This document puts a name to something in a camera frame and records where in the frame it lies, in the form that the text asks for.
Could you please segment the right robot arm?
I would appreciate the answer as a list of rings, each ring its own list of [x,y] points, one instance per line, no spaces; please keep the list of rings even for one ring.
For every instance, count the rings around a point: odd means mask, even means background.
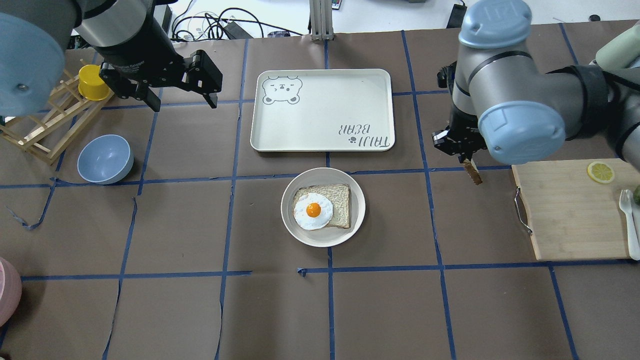
[[[488,150],[514,166],[604,134],[615,155],[638,169],[638,25],[605,44],[592,63],[542,73],[526,46],[531,19],[523,0],[480,0],[468,9],[457,60],[438,73],[452,105],[433,146],[461,163]]]

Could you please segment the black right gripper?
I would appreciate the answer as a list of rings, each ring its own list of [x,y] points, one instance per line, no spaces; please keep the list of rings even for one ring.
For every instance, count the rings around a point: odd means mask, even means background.
[[[463,166],[475,166],[473,155],[487,150],[478,124],[477,116],[452,107],[445,129],[432,133],[433,146],[446,155],[457,157]]]

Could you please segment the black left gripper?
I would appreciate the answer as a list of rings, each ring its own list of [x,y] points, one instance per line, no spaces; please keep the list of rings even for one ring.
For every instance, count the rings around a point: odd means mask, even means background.
[[[121,100],[133,98],[159,112],[162,102],[150,87],[173,87],[201,95],[211,109],[218,107],[221,70],[204,50],[189,57],[178,54],[156,20],[145,20],[132,38],[100,47],[99,53],[110,64],[100,68],[99,77]]]

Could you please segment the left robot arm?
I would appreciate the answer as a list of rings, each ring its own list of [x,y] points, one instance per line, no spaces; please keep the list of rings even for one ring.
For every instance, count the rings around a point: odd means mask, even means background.
[[[154,16],[157,0],[3,0],[0,113],[29,116],[61,79],[77,32],[103,57],[98,76],[121,99],[158,112],[154,88],[195,92],[215,109],[223,75],[203,50],[183,57]]]

